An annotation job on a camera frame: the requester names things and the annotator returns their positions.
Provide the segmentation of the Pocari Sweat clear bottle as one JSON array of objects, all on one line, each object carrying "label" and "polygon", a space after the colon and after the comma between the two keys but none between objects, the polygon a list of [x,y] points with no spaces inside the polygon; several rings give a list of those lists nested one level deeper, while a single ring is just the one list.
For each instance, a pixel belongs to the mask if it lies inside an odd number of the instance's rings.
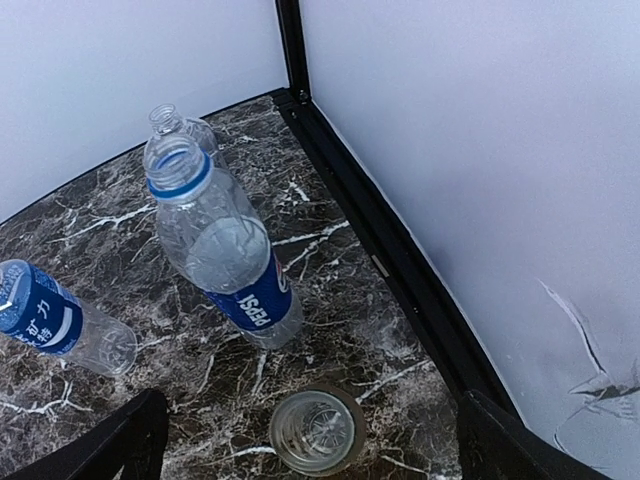
[{"label": "Pocari Sweat clear bottle", "polygon": [[138,350],[129,326],[20,259],[1,263],[1,333],[107,377],[129,371]]}]

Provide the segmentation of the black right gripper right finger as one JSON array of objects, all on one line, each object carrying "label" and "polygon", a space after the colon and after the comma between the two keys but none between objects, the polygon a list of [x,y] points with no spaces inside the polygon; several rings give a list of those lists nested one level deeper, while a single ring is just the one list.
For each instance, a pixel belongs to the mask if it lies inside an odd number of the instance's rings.
[{"label": "black right gripper right finger", "polygon": [[458,403],[457,438],[464,479],[603,479],[550,446],[476,390]]}]

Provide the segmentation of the clear unlabelled bottle white cap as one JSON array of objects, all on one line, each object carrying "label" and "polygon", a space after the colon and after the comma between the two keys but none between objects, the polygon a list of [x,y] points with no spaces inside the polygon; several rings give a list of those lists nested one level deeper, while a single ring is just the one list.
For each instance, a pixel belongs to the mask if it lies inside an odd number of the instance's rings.
[{"label": "clear unlabelled bottle white cap", "polygon": [[228,170],[228,165],[219,149],[218,141],[212,127],[204,120],[183,117],[177,108],[170,103],[155,107],[148,116],[153,134],[144,147],[144,154],[170,134],[185,134],[192,137],[201,149],[211,158],[216,168]]}]

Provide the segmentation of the blue cap blue label bottle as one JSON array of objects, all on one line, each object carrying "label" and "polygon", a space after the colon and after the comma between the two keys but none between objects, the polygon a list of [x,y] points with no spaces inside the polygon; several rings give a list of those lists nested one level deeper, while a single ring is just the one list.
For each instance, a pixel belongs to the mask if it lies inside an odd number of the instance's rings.
[{"label": "blue cap blue label bottle", "polygon": [[170,263],[250,343],[275,350],[293,339],[301,302],[237,179],[186,134],[149,140],[143,166]]}]

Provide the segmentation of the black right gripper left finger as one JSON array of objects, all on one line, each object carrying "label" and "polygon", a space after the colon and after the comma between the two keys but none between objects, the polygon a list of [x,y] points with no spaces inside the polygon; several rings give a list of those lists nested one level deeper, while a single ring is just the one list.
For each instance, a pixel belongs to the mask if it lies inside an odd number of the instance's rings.
[{"label": "black right gripper left finger", "polygon": [[168,441],[165,395],[146,389],[92,430],[10,479],[158,479]]}]

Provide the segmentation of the brown drink bottle white label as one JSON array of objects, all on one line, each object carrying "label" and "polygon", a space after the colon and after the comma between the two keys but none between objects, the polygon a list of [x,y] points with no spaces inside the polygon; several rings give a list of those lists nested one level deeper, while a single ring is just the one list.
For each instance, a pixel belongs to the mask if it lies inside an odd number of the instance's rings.
[{"label": "brown drink bottle white label", "polygon": [[366,421],[357,401],[327,384],[311,384],[282,400],[269,425],[276,455],[310,477],[334,475],[352,464],[366,440]]}]

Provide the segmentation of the black right corner post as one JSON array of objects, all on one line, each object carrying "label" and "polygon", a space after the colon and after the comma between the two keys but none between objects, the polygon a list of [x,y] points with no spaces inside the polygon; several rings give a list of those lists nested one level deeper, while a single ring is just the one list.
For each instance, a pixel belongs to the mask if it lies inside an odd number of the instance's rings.
[{"label": "black right corner post", "polygon": [[289,90],[299,103],[306,104],[312,96],[300,2],[298,0],[276,0],[275,6],[289,79]]}]

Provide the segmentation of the black table front rail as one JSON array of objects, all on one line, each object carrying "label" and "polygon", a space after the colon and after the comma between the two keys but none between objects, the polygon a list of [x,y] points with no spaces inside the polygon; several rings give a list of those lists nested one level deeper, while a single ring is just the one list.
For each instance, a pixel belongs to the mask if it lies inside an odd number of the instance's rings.
[{"label": "black table front rail", "polygon": [[385,279],[454,398],[477,390],[516,421],[506,387],[451,294],[320,110],[280,88],[274,105]]}]

